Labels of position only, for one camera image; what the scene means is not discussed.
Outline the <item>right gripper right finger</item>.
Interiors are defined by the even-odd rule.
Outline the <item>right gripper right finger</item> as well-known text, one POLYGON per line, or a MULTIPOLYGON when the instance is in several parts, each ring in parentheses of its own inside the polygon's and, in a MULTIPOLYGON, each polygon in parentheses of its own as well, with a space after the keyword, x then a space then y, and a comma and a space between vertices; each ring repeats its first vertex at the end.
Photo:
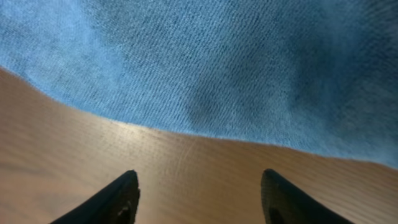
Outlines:
POLYGON ((352 224, 272 169, 261 179, 266 224, 352 224))

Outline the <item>blue microfibre cloth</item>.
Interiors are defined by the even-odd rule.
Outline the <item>blue microfibre cloth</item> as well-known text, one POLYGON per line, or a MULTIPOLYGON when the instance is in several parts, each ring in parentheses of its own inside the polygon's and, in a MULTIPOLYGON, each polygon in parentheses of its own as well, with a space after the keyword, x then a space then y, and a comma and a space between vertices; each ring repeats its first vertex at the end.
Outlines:
POLYGON ((66 105, 397 167, 397 2, 1 2, 1 66, 66 105))

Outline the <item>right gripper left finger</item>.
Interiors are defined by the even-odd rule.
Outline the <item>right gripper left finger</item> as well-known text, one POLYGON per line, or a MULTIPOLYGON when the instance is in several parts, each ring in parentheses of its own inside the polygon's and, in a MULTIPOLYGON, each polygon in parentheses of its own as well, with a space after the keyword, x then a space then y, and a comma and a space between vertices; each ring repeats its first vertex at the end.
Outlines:
POLYGON ((139 198, 137 173, 129 170, 52 224, 134 224, 139 198))

